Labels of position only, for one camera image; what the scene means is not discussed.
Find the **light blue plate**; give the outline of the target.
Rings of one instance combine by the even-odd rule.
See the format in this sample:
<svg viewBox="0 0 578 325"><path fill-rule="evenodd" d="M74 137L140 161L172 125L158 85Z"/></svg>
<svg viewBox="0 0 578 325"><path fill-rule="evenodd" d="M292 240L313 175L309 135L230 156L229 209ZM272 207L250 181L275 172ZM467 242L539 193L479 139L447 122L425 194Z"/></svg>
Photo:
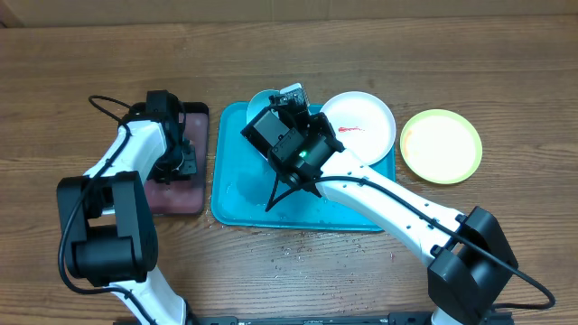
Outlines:
<svg viewBox="0 0 578 325"><path fill-rule="evenodd" d="M261 112L265 107L270 105L270 97L278 95L279 91L276 89L266 89L255 94L248 103L246 122L249 124L256 115Z"/></svg>

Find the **pink white plate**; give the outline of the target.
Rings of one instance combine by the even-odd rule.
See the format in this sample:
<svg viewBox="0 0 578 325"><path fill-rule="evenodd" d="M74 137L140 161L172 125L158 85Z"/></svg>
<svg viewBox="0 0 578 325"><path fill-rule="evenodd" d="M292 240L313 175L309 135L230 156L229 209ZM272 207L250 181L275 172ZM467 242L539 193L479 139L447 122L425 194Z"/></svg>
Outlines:
<svg viewBox="0 0 578 325"><path fill-rule="evenodd" d="M362 162L372 165L387 156L396 139L396 121L378 97L361 91L340 93L321 108L337 139Z"/></svg>

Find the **yellow green plate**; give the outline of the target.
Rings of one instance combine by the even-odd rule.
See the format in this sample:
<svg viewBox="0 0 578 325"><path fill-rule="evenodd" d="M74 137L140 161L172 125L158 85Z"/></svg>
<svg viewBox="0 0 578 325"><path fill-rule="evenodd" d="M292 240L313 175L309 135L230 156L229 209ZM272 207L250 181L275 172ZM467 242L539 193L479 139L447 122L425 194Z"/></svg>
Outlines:
<svg viewBox="0 0 578 325"><path fill-rule="evenodd" d="M470 178L483 155L480 135L472 123L440 108L411 117L401 131L399 147L414 174L442 185Z"/></svg>

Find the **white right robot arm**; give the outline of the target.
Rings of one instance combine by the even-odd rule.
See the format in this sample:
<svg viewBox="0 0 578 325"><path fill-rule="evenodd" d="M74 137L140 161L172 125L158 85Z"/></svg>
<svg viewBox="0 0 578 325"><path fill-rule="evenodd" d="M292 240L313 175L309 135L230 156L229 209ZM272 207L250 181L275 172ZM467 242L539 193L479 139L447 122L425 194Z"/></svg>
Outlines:
<svg viewBox="0 0 578 325"><path fill-rule="evenodd" d="M381 175L374 164L392 148L392 113L360 91L313 112L300 84L257 93L242 135L289 192L308 191L360 213L424 265L433 324L501 324L495 301L517 260L494 216L427 200Z"/></svg>

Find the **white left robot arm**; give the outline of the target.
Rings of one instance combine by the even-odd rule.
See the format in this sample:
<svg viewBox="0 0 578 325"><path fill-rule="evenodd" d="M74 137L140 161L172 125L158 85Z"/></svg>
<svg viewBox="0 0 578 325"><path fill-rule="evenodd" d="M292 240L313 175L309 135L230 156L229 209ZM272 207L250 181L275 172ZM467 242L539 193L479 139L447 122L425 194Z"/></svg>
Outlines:
<svg viewBox="0 0 578 325"><path fill-rule="evenodd" d="M140 324L195 324L190 304L160 271L145 183L187 181L197 171L185 138L185 105L152 90L118 118L117 138L84 174L56 190L61 223L57 265L81 295L114 294Z"/></svg>

